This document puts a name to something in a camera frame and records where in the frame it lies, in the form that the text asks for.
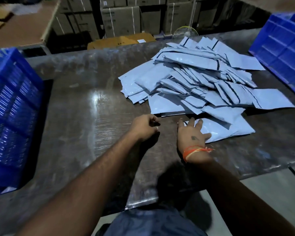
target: floor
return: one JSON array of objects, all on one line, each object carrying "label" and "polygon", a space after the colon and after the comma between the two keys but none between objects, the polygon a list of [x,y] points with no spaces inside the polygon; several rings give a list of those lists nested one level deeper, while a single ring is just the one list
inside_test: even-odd
[{"label": "floor", "polygon": [[[242,183],[295,226],[295,175],[289,169],[249,178]],[[206,190],[192,196],[183,214],[208,236],[231,236]],[[111,223],[117,215],[102,217],[92,236],[103,224]]]}]

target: blue plastic crate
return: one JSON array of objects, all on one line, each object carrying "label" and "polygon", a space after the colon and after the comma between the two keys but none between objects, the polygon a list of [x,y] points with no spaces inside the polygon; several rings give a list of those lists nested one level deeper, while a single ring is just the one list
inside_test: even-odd
[{"label": "blue plastic crate", "polygon": [[0,190],[19,186],[42,94],[42,79],[20,52],[0,50]]},{"label": "blue plastic crate", "polygon": [[271,15],[249,52],[295,91],[295,13]]}]

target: pile of white packages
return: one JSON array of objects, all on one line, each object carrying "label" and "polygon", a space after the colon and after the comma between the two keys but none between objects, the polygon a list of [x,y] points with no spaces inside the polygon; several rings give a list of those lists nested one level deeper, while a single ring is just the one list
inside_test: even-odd
[{"label": "pile of white packages", "polygon": [[151,113],[162,117],[208,113],[202,133],[207,143],[255,132],[241,116],[247,107],[294,108],[277,89],[257,89],[251,73],[265,70],[255,57],[242,55],[221,41],[185,37],[167,43],[150,61],[119,79],[122,93],[134,104],[148,100]]}]

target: brown tabletop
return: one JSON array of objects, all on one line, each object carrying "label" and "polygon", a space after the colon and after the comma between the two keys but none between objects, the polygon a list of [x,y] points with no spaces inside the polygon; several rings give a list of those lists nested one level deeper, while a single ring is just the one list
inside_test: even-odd
[{"label": "brown tabletop", "polygon": [[59,0],[43,0],[37,13],[12,16],[0,28],[0,48],[44,44],[59,4]]},{"label": "brown tabletop", "polygon": [[[247,53],[258,32],[242,30],[208,37]],[[54,79],[54,84],[35,176],[22,189],[0,195],[0,235],[14,233],[125,133],[134,117],[150,113],[148,102],[133,105],[125,99],[118,77],[148,61],[166,42],[28,59],[43,79]],[[295,94],[268,71],[254,71],[253,80],[259,88],[279,89],[295,105]],[[256,133],[212,143],[214,159],[240,179],[295,164],[295,109],[246,112],[244,117]],[[165,172],[173,174],[170,178],[181,190],[199,190],[201,179],[190,177],[193,173],[181,167],[176,151],[180,117],[161,119],[158,142],[141,161],[131,154],[105,213],[155,202],[157,180]]]}]

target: fan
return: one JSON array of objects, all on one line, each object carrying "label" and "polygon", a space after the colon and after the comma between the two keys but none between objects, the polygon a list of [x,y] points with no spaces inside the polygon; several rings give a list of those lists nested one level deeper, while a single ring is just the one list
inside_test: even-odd
[{"label": "fan", "polygon": [[184,38],[185,36],[192,37],[192,36],[198,36],[198,35],[199,35],[198,32],[194,28],[189,26],[183,26],[178,28],[174,32],[172,39]]}]

